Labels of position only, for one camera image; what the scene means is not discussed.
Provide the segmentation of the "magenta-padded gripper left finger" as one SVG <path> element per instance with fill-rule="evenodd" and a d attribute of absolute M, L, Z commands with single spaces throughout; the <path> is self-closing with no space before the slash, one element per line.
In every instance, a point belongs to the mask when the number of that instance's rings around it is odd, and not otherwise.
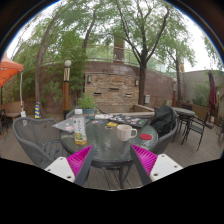
<path fill-rule="evenodd" d="M 50 164 L 46 171 L 83 186 L 93 159 L 94 147 L 87 146 L 69 157 L 59 157 Z"/>

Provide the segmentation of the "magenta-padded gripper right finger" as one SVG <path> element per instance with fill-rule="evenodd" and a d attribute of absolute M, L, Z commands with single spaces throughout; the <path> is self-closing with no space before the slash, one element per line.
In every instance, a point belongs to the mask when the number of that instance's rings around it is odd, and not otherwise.
<path fill-rule="evenodd" d="M 130 154 L 143 185 L 182 169 L 178 163 L 166 154 L 156 155 L 136 145 L 130 146 Z"/>

